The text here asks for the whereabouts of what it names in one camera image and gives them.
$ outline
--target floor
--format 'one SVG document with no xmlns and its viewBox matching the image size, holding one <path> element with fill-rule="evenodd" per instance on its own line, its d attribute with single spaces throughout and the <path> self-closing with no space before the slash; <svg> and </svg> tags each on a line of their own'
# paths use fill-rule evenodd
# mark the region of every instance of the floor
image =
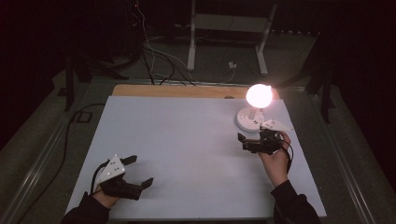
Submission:
<svg viewBox="0 0 396 224">
<path fill-rule="evenodd" d="M 316 40 L 309 35 L 271 34 L 264 52 L 269 76 L 263 77 L 259 74 L 254 41 L 230 41 L 225 36 L 207 34 L 198 41 L 195 70 L 187 72 L 183 65 L 188 56 L 187 37 L 166 39 L 150 36 L 148 39 L 148 64 L 152 65 L 150 69 L 156 84 L 164 80 L 163 85 L 190 85 L 190 81 L 195 85 L 251 85 L 258 82 L 275 85 L 299 74 Z M 176 69 L 172 75 L 172 64 L 161 54 L 153 53 L 153 49 L 166 53 L 164 55 L 178 67 L 180 73 Z M 235 62 L 236 68 L 229 68 L 229 62 Z M 90 83 L 76 81 L 77 97 L 70 111 L 91 104 L 104 104 L 119 83 L 150 84 L 148 70 L 142 59 L 134 66 L 120 71 L 128 80 L 120 81 L 98 71 L 93 72 L 95 77 Z M 294 111 L 290 113 L 293 124 L 304 133 L 299 135 L 299 140 L 307 148 L 305 156 L 310 161 L 309 166 L 328 213 L 322 222 L 395 223 L 396 196 L 336 86 L 332 86 L 333 108 L 329 111 L 332 123 L 306 123 L 307 120 L 319 118 L 317 107 L 320 92 L 318 95 L 307 95 L 304 92 L 309 80 L 310 77 L 302 77 L 279 90 L 279 94 L 290 111 Z M 57 96 L 60 88 L 64 87 L 64 72 L 53 81 L 56 86 L 53 93 L 1 151 L 0 164 L 6 172 L 0 174 L 0 211 L 2 214 L 9 212 L 7 209 L 11 205 L 19 208 L 13 211 L 15 217 L 21 217 L 24 211 L 28 211 L 21 223 L 60 222 L 103 110 L 102 105 L 86 108 L 92 112 L 91 122 L 72 123 L 67 129 L 72 114 L 64 112 L 65 99 Z M 315 150 L 322 146 L 323 141 L 328 141 L 328 148 Z M 62 169 L 47 191 L 30 208 L 29 205 L 56 174 L 63 160 L 64 148 L 66 157 Z M 35 163 L 38 158 L 42 159 L 39 164 Z M 38 171 L 35 178 L 31 177 L 34 175 L 32 167 Z M 31 188 L 23 185 L 22 181 L 26 178 L 30 180 Z M 111 220 L 109 223 L 125 222 Z"/>
</svg>

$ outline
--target human hand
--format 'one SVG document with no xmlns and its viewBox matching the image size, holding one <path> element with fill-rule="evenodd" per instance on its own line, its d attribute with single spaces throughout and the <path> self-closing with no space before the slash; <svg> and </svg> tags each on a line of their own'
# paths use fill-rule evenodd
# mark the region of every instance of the human hand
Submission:
<svg viewBox="0 0 396 224">
<path fill-rule="evenodd" d="M 112 206 L 114 206 L 114 204 L 116 204 L 116 202 L 120 199 L 117 197 L 111 197 L 111 196 L 105 195 L 105 193 L 102 191 L 102 188 L 100 187 L 100 185 L 98 185 L 96 187 L 96 190 L 92 194 L 92 197 L 108 209 L 110 209 Z"/>
<path fill-rule="evenodd" d="M 278 132 L 284 142 L 282 142 L 282 147 L 285 149 L 289 148 L 290 138 L 284 132 Z M 289 157 L 287 155 L 288 152 L 285 150 L 278 150 L 274 152 L 272 155 L 268 155 L 266 153 L 259 152 L 259 156 L 262 159 L 262 163 L 265 168 L 265 172 L 268 174 L 268 177 L 271 180 L 271 183 L 276 188 L 283 182 L 288 180 L 288 160 Z"/>
</svg>

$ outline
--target cable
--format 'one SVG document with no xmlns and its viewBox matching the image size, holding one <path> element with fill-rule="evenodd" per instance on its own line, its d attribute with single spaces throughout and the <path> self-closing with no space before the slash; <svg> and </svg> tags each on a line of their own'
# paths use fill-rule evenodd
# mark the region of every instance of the cable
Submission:
<svg viewBox="0 0 396 224">
<path fill-rule="evenodd" d="M 220 83 L 218 83 L 218 85 L 225 84 L 225 83 L 233 80 L 233 78 L 235 77 L 235 69 L 236 68 L 233 68 L 233 75 L 230 77 L 230 79 L 228 79 L 227 81 L 220 82 Z"/>
<path fill-rule="evenodd" d="M 288 167 L 287 167 L 287 173 L 289 173 L 289 169 L 290 169 L 290 167 L 291 167 L 291 164 L 293 163 L 294 150 L 293 150 L 293 147 L 291 146 L 291 144 L 288 143 L 288 142 L 286 142 L 284 139 L 280 139 L 280 141 L 282 141 L 282 142 L 288 144 L 288 146 L 289 146 L 290 149 L 291 149 L 291 156 L 290 156 L 288 150 L 287 150 L 286 148 L 284 148 L 282 145 L 280 145 L 280 146 L 281 146 L 281 149 L 285 151 L 285 153 L 286 153 L 286 155 L 288 156 L 288 159 L 289 159 L 289 160 L 288 160 Z"/>
<path fill-rule="evenodd" d="M 149 71 L 148 61 L 146 59 L 146 55 L 145 55 L 144 52 L 142 53 L 142 58 L 143 58 L 143 64 L 146 66 L 146 69 L 148 70 L 148 76 L 149 76 L 149 79 L 151 80 L 151 85 L 155 85 L 154 78 L 152 77 L 152 75 L 151 75 L 151 73 Z"/>
<path fill-rule="evenodd" d="M 64 139 L 64 153 L 62 156 L 62 161 L 58 167 L 58 169 L 55 172 L 55 175 L 52 177 L 52 179 L 49 181 L 49 183 L 47 184 L 46 187 L 44 187 L 44 189 L 38 194 L 38 196 L 32 201 L 32 203 L 26 208 L 25 212 L 21 215 L 21 217 L 18 220 L 18 224 L 20 224 L 23 219 L 25 218 L 25 216 L 30 212 L 30 210 L 33 208 L 33 206 L 35 206 L 35 204 L 40 200 L 40 198 L 44 195 L 44 193 L 47 191 L 47 189 L 51 186 L 51 184 L 53 183 L 53 181 L 56 179 L 56 177 L 58 176 L 58 174 L 61 172 L 63 166 L 64 166 L 64 162 L 66 160 L 66 153 L 67 153 L 67 145 L 68 145 L 68 135 L 69 135 L 69 130 L 70 130 L 70 126 L 73 123 L 73 121 L 75 120 L 75 118 L 77 117 L 77 115 L 81 112 L 84 112 L 83 110 L 91 107 L 91 106 L 95 106 L 95 105 L 105 105 L 105 104 L 92 104 L 92 105 L 87 105 L 82 107 L 80 110 L 76 111 L 75 114 L 73 115 L 73 117 L 69 120 L 67 127 L 66 127 L 66 133 L 65 133 L 65 139 Z"/>
<path fill-rule="evenodd" d="M 110 160 L 107 160 L 106 162 L 100 164 L 99 167 L 95 170 L 95 173 L 93 173 L 92 182 L 91 182 L 91 194 L 93 194 L 93 187 L 95 186 L 95 178 L 96 178 L 96 176 L 98 175 L 99 171 L 102 168 L 105 168 L 108 165 L 109 162 L 110 162 Z"/>
<path fill-rule="evenodd" d="M 159 51 L 159 50 L 157 50 L 157 49 L 154 49 L 154 48 L 150 45 L 149 39 L 148 39 L 148 36 L 147 36 L 147 33 L 146 33 L 146 28 L 145 28 L 145 20 L 146 20 L 146 18 L 145 18 L 144 14 L 142 13 L 142 11 L 141 11 L 140 8 L 139 8 L 139 1 L 138 1 L 138 0 L 136 0 L 136 8 L 137 8 L 138 12 L 140 13 L 140 15 L 142 16 L 142 19 L 143 19 L 143 20 L 142 20 L 142 23 L 143 23 L 143 25 L 142 25 L 142 26 L 143 26 L 143 32 L 144 32 L 144 35 L 145 35 L 145 38 L 146 38 L 146 42 L 147 42 L 147 44 L 144 43 L 144 45 L 147 46 L 147 47 L 148 47 L 149 49 L 151 49 L 151 51 L 152 51 L 151 55 L 152 55 L 152 57 L 153 57 L 153 60 L 152 60 L 152 63 L 151 63 L 151 68 L 149 69 L 149 73 L 150 73 L 151 75 L 163 76 L 162 74 L 152 74 L 152 69 L 153 69 L 153 67 L 154 67 L 154 63 L 155 63 L 155 59 L 156 59 L 156 57 L 155 57 L 155 52 L 161 53 L 161 54 L 163 54 L 163 55 L 166 55 L 166 56 L 169 56 L 169 57 L 172 57 L 172 58 L 175 58 L 175 59 L 178 60 L 180 63 L 182 63 L 182 64 L 184 65 L 184 67 L 186 67 L 186 69 L 187 69 L 187 65 L 184 64 L 178 57 L 176 57 L 176 56 L 174 56 L 174 55 L 171 55 L 171 54 L 168 54 L 168 53 L 165 53 L 165 52 L 162 52 L 162 51 Z M 180 72 L 180 70 L 177 68 L 177 66 L 176 66 L 176 69 L 177 69 L 177 71 L 183 76 L 183 74 Z M 196 82 L 199 83 L 199 81 L 195 80 L 195 79 L 191 76 L 191 74 L 190 74 L 189 71 L 187 71 L 187 73 L 189 74 L 190 78 L 191 78 L 193 81 L 196 81 Z"/>
<path fill-rule="evenodd" d="M 195 86 L 195 84 L 193 84 L 190 80 L 188 80 L 188 79 L 183 75 L 183 73 L 181 73 L 180 69 L 179 69 L 174 63 L 172 63 L 172 61 L 171 61 L 165 54 L 163 54 L 162 52 L 158 52 L 158 51 L 156 51 L 156 50 L 155 50 L 155 53 L 158 53 L 158 54 L 160 55 L 160 57 L 158 57 L 159 59 L 163 59 L 163 60 L 168 61 L 168 62 L 172 65 L 172 69 L 173 69 L 172 74 L 171 74 L 169 77 L 164 78 L 163 81 L 160 83 L 160 85 L 161 85 L 162 83 L 164 83 L 165 80 L 169 80 L 169 79 L 174 75 L 174 73 L 175 73 L 175 68 L 176 68 L 176 70 L 180 73 L 180 75 L 181 75 L 186 81 L 190 82 L 190 84 L 191 84 L 192 86 Z M 179 81 L 181 84 L 187 86 L 183 81 L 181 81 L 181 80 L 178 80 L 178 81 Z"/>
<path fill-rule="evenodd" d="M 148 49 L 145 48 L 145 47 L 143 47 L 143 53 L 147 53 L 147 52 L 145 52 L 145 50 L 148 50 Z M 162 75 L 162 74 L 153 74 L 153 73 L 150 73 L 150 75 L 151 75 L 151 76 L 155 76 L 155 77 L 159 77 L 159 78 L 165 78 L 165 79 L 171 77 L 171 76 L 175 73 L 175 65 L 174 65 L 174 64 L 169 60 L 169 58 L 166 57 L 166 56 L 159 57 L 159 59 L 162 59 L 162 60 L 164 60 L 164 61 L 167 61 L 167 62 L 169 62 L 169 63 L 172 65 L 172 74 L 169 75 L 169 76 L 166 76 L 166 75 Z"/>
</svg>

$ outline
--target white table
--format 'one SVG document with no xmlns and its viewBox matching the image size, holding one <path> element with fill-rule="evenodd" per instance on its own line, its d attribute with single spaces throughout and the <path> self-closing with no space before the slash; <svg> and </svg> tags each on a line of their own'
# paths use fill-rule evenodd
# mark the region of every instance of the white table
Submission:
<svg viewBox="0 0 396 224">
<path fill-rule="evenodd" d="M 131 184 L 154 177 L 139 201 L 122 199 L 110 218 L 121 220 L 190 220 L 267 218 L 273 214 L 273 189 L 256 154 L 242 149 L 235 115 L 247 106 L 241 99 L 110 96 L 82 166 L 67 211 L 89 191 L 97 166 L 114 154 L 137 156 L 126 166 Z M 292 126 L 282 100 L 265 109 L 268 119 Z M 296 133 L 290 181 L 326 216 Z"/>
</svg>

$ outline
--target white lamp base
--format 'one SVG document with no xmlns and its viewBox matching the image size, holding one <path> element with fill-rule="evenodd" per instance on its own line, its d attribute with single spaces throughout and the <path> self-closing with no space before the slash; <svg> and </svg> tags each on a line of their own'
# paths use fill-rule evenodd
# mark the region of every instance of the white lamp base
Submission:
<svg viewBox="0 0 396 224">
<path fill-rule="evenodd" d="M 246 107 L 236 114 L 236 124 L 242 131 L 247 133 L 258 133 L 260 131 L 260 124 L 264 122 L 264 114 L 259 109 L 254 118 L 250 119 L 249 115 L 254 109 L 253 107 Z"/>
</svg>

